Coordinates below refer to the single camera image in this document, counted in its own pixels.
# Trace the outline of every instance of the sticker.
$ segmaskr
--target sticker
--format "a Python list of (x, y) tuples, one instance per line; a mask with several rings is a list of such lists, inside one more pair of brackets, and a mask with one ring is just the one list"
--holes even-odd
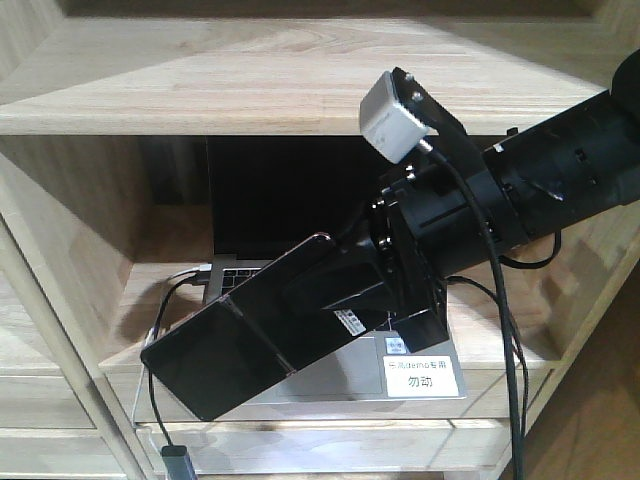
[(349, 330), (349, 333), (352, 336), (357, 337), (361, 333), (367, 331), (367, 329), (364, 328), (364, 325), (362, 325), (362, 322), (358, 317), (356, 317), (356, 314), (351, 310), (335, 310), (333, 313), (338, 317), (346, 329)]
[(387, 344), (387, 354), (404, 355), (407, 353), (407, 346), (400, 337), (387, 337), (384, 341)]
[(387, 357), (389, 397), (457, 397), (458, 384), (448, 356)]

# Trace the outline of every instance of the black cable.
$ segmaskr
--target black cable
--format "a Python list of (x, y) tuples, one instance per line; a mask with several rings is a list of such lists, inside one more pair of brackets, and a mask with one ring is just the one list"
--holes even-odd
[[(484, 292), (485, 294), (487, 294), (495, 302), (496, 306), (498, 305), (498, 297), (496, 297), (496, 294), (493, 293), (484, 285), (482, 285), (480, 282), (476, 282), (471, 278), (463, 277), (461, 275), (452, 275), (450, 277), (447, 277), (447, 283), (449, 283), (450, 285), (466, 283), (467, 285), (476, 287), (480, 289), (482, 292)], [(510, 313), (509, 316), (511, 318), (511, 326), (515, 333), (515, 335), (513, 336), (513, 341), (515, 343), (515, 353), (518, 359), (520, 360), (520, 364), (522, 365), (523, 387), (522, 387), (522, 412), (520, 415), (520, 434), (522, 435), (522, 437), (524, 437), (525, 434), (527, 433), (527, 408), (529, 407), (529, 388), (530, 388), (529, 368), (527, 367), (527, 361), (524, 357), (524, 350), (522, 348), (521, 336), (520, 336), (520, 331), (518, 329), (518, 324), (515, 322), (515, 319), (513, 318), (513, 314)]]
[(482, 213), (478, 200), (476, 199), (473, 191), (467, 184), (466, 180), (460, 175), (458, 170), (442, 155), (439, 151), (427, 146), (424, 153), (428, 158), (433, 160), (436, 164), (443, 167), (449, 172), (456, 182), (456, 185), (460, 189), (467, 205), (471, 209), (473, 216), (478, 224), (480, 235), (484, 240), (484, 244), (487, 248), (489, 257), (489, 264), (491, 265), (491, 272), (493, 273), (493, 280), (496, 286), (496, 297), (498, 299), (498, 312), (500, 316), (500, 329), (502, 331), (502, 344), (505, 358), (505, 373), (507, 377), (507, 393), (509, 400), (509, 423), (511, 426), (511, 453), (513, 459), (513, 471), (514, 479), (524, 479), (524, 438), (522, 436), (522, 429), (520, 427), (519, 405), (518, 405), (518, 380), (516, 377), (515, 361), (513, 359), (513, 329), (511, 328), (510, 314), (509, 314), (509, 302), (507, 298), (507, 291), (504, 285), (504, 275), (502, 273), (502, 266), (498, 252), (496, 251), (491, 232), (486, 223), (486, 217)]
[[(153, 330), (152, 330), (153, 340), (156, 340), (158, 338), (158, 333), (160, 332), (160, 323), (162, 322), (164, 311), (167, 309), (167, 305), (169, 304), (169, 300), (171, 299), (171, 296), (173, 295), (173, 293), (182, 285), (186, 283), (191, 283), (194, 280), (196, 280), (196, 277), (197, 275), (192, 275), (191, 277), (183, 278), (182, 280), (174, 284), (164, 295), (164, 298), (160, 303), (160, 308), (158, 309), (158, 315), (156, 316), (156, 321), (153, 324)], [(164, 438), (167, 440), (167, 444), (173, 446), (173, 442), (171, 441), (169, 432), (165, 428), (164, 423), (162, 422), (162, 418), (160, 418), (160, 411), (158, 410), (158, 404), (156, 403), (155, 390), (153, 388), (153, 375), (151, 374), (149, 369), (147, 369), (147, 374), (149, 377), (149, 400), (151, 401), (151, 408), (153, 409), (153, 414), (155, 415), (156, 421), (160, 426), (160, 430), (162, 430), (162, 434), (164, 435)]]
[(549, 255), (544, 260), (540, 260), (539, 262), (520, 262), (518, 260), (514, 260), (513, 258), (505, 257), (504, 255), (500, 255), (500, 263), (502, 263), (506, 267), (517, 268), (520, 270), (537, 270), (538, 268), (546, 267), (551, 263), (551, 261), (556, 258), (560, 250), (562, 249), (562, 232), (555, 232), (553, 234), (553, 250), (551, 251), (551, 255)]

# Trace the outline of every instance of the wooden cabinet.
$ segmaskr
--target wooden cabinet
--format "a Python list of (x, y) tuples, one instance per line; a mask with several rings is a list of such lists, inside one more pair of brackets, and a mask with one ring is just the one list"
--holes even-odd
[[(95, 475), (161, 472), (144, 395), (138, 428), (130, 418), (138, 352), (163, 280), (209, 259), (210, 224), (198, 207), (154, 205), (135, 135), (357, 134), (362, 96), (395, 65), (470, 134), (502, 135), (609, 85), (637, 38), (614, 3), (637, 13), (587, 0), (0, 3), (0, 266), (20, 299), (1, 304), (0, 442), (32, 432), (60, 478), (80, 473), (58, 469), (65, 454), (44, 447), (56, 438), (104, 462)], [(508, 272), (532, 420), (638, 259), (639, 218), (640, 205), (611, 210), (567, 229), (547, 269)], [(486, 266), (467, 273), (489, 282)], [(181, 290), (169, 316), (200, 301)], [(160, 389), (168, 428), (203, 473), (496, 478), (509, 455), (497, 314), (459, 286), (449, 317), (466, 400), (245, 405), (202, 424)], [(5, 452), (11, 476), (22, 460)]]

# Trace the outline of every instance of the laptop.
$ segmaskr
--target laptop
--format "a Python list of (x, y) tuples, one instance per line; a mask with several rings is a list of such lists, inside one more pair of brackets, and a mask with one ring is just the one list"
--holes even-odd
[[(207, 137), (206, 150), (214, 238), (206, 303), (315, 232), (338, 236), (392, 166), (359, 136)], [(247, 404), (465, 395), (453, 341), (410, 355), (390, 314)]]

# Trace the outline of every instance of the laptop screen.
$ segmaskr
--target laptop screen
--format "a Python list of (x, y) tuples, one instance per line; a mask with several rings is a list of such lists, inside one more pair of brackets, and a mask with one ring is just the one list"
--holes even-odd
[(251, 259), (335, 236), (392, 166), (360, 136), (212, 136), (207, 158), (215, 253)]

